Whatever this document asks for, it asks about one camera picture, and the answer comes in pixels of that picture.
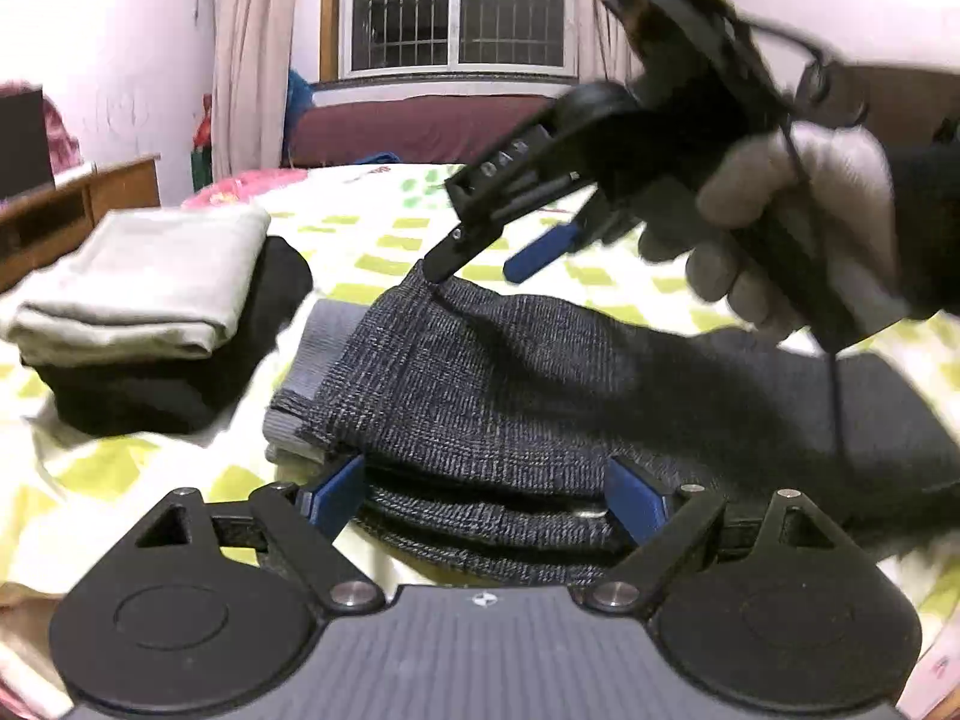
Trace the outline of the white gloved right hand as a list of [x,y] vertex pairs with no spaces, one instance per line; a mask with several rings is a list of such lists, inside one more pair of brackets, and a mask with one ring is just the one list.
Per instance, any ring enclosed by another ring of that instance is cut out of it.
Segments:
[[[822,277],[859,325],[859,338],[911,316],[898,284],[892,170],[884,148],[862,127],[799,122],[786,135],[737,143],[697,195],[688,218],[654,221],[638,254],[651,263],[686,258],[685,278],[704,302],[726,302],[734,316],[775,343],[814,317],[786,286]],[[804,257],[773,275],[743,250],[734,232],[773,218]]]

